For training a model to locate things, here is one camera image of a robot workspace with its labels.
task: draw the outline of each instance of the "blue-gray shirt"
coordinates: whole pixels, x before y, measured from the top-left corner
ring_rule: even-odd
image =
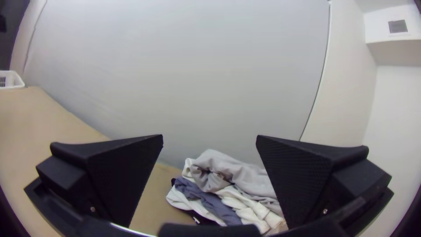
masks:
[[[228,206],[222,203],[221,199],[213,193],[203,192],[195,183],[178,177],[174,183],[175,189],[182,192],[189,200],[200,199],[202,205],[210,213],[223,220],[227,226],[242,225],[241,219]]]

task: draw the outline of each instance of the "white basket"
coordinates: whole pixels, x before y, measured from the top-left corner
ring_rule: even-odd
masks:
[[[0,90],[22,87],[25,83],[15,71],[0,71]]]

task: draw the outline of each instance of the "dark doorway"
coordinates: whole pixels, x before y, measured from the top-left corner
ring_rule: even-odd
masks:
[[[9,70],[14,41],[28,4],[29,0],[0,0],[0,24],[5,22],[6,30],[0,30],[0,70]]]

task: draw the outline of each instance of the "clothing pile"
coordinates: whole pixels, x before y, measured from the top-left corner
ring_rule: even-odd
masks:
[[[286,224],[266,170],[219,151],[187,158],[172,184],[167,201],[198,224],[254,224],[266,235]]]

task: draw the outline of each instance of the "gray cloth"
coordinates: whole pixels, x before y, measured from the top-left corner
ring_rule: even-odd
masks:
[[[174,187],[182,192],[189,200],[200,199],[203,207],[223,220],[227,226],[243,224],[237,214],[230,207],[223,204],[217,195],[203,192],[195,183],[190,182],[183,177],[179,177],[175,180]]]
[[[204,192],[216,192],[234,184],[245,197],[260,202],[277,215],[282,215],[265,169],[235,160],[219,151],[207,150],[192,162],[190,173]]]

